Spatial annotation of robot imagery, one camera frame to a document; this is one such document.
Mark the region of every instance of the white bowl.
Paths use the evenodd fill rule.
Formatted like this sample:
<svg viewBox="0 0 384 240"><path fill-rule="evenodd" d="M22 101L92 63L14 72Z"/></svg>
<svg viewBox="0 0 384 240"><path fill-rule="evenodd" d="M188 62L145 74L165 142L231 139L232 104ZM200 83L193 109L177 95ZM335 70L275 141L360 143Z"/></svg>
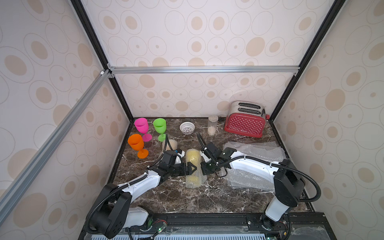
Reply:
<svg viewBox="0 0 384 240"><path fill-rule="evenodd" d="M180 131L185 135L190 135L193 131L195 131L195 125L191 122L183 122L180 125Z"/></svg>

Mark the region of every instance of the jar lid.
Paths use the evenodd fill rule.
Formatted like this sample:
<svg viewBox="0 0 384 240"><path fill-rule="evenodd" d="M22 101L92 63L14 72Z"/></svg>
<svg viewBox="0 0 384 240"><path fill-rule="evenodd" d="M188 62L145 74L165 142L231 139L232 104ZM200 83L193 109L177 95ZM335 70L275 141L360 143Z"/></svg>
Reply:
<svg viewBox="0 0 384 240"><path fill-rule="evenodd" d="M209 116L209 117L208 117L208 120L209 120L210 122L217 122L217 121L218 121L218 116Z"/></svg>

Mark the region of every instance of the wine glass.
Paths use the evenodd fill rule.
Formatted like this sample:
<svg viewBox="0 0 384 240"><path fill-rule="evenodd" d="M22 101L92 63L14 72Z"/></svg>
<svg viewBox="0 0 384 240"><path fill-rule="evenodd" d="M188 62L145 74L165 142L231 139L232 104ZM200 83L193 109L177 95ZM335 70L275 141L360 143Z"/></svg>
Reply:
<svg viewBox="0 0 384 240"><path fill-rule="evenodd" d="M128 138L128 144L133 148L133 150L139 151L137 156L140 159L146 158L148 156L148 150L144 148L144 141L140 134L133 134Z"/></svg>
<svg viewBox="0 0 384 240"><path fill-rule="evenodd" d="M139 132L144 133L144 135L142 136L144 142L149 142L152 139L152 135L147 133L149 130L149 126L148 120L146 118L136 119L135 127Z"/></svg>
<svg viewBox="0 0 384 240"><path fill-rule="evenodd" d="M157 118L153 121L153 126L155 127L156 132L160 133L158 140L163 142L166 139L164 134L167 130L167 122L164 118Z"/></svg>

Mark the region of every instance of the glass base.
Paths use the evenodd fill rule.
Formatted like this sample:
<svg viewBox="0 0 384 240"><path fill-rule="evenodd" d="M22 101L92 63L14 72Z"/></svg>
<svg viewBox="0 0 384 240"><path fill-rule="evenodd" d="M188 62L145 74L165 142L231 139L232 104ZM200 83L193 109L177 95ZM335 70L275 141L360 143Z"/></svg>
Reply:
<svg viewBox="0 0 384 240"><path fill-rule="evenodd" d="M149 142L151 139L152 139L152 135L150 135L149 133L146 133L143 135L144 142Z"/></svg>
<svg viewBox="0 0 384 240"><path fill-rule="evenodd" d="M157 138L160 142L164 142L164 140L166 139L166 134L163 133L163 134L160 134L159 137Z"/></svg>
<svg viewBox="0 0 384 240"><path fill-rule="evenodd" d="M140 159L143 159L143 158L146 158L148 156L149 152L147 149L141 149L138 153L137 153L137 156L140 158Z"/></svg>

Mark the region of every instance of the toaster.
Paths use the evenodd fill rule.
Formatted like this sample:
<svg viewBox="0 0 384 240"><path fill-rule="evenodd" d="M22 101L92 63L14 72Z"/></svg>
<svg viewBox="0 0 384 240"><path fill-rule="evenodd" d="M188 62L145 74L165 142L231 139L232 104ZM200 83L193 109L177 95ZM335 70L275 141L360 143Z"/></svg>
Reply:
<svg viewBox="0 0 384 240"><path fill-rule="evenodd" d="M268 119L269 115L265 113L263 105L236 101L231 104L224 130L243 136L262 137Z"/></svg>

